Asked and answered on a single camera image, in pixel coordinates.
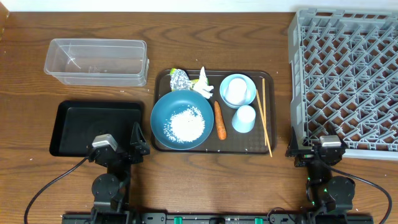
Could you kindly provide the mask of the dark blue plate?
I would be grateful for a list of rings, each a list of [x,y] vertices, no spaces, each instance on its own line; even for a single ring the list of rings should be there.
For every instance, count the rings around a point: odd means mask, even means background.
[[[205,120],[205,129],[203,134],[193,142],[176,143],[168,140],[166,135],[163,133],[166,120],[169,119],[173,113],[179,113],[188,108],[188,106],[197,107],[201,111]],[[151,113],[150,126],[152,133],[158,142],[167,148],[183,151],[193,149],[205,142],[212,132],[214,119],[212,107],[207,99],[194,91],[179,90],[170,92],[158,100]]]

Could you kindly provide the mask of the white rice pile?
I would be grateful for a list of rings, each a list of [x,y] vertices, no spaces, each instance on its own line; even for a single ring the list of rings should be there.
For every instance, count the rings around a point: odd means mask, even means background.
[[[193,142],[204,132],[205,120],[201,111],[188,106],[179,113],[173,113],[164,124],[163,133],[167,139],[176,143]]]

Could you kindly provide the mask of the light blue cup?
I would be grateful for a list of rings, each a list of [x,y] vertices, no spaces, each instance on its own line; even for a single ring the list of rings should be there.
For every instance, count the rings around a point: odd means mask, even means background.
[[[250,132],[256,121],[256,111],[252,106],[243,105],[237,109],[233,118],[233,128],[239,133]]]

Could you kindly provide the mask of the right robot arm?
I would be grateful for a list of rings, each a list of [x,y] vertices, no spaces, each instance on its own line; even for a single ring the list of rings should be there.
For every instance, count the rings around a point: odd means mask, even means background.
[[[343,213],[353,207],[355,182],[349,177],[332,175],[331,168],[339,163],[346,152],[346,143],[337,135],[320,138],[320,144],[311,149],[300,149],[292,130],[285,155],[294,158],[295,167],[307,169],[307,200],[320,213]]]

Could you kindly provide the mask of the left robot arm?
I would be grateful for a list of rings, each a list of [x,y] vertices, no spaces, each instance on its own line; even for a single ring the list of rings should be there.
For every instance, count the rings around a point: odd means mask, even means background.
[[[131,166],[143,162],[150,154],[140,124],[134,123],[127,146],[118,144],[111,134],[94,138],[87,159],[107,168],[107,173],[98,176],[91,187],[94,209],[104,213],[120,213],[129,201]]]

